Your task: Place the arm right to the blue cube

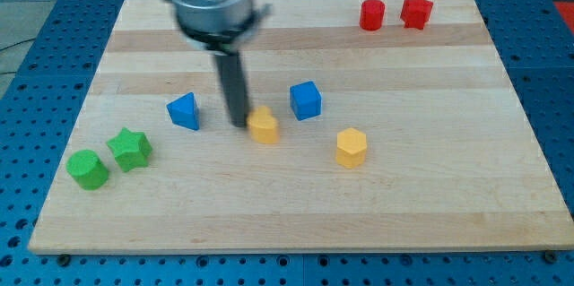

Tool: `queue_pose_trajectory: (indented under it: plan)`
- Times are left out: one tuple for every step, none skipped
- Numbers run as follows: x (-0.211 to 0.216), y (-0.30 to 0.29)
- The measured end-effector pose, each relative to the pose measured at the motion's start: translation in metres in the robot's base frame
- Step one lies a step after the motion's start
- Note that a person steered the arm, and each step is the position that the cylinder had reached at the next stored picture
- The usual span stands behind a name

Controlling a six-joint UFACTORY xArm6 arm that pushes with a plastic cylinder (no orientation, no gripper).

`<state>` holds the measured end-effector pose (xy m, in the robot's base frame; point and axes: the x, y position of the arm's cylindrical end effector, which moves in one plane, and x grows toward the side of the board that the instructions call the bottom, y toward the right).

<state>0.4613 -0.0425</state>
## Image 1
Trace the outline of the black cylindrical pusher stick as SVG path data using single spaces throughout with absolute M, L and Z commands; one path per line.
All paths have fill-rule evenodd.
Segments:
M 239 128 L 247 126 L 250 112 L 248 84 L 239 52 L 213 57 L 230 122 Z

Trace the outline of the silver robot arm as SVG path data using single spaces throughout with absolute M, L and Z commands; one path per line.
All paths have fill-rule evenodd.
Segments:
M 272 6 L 255 0 L 167 0 L 188 43 L 212 54 L 230 122 L 247 125 L 251 110 L 240 49 L 257 33 Z

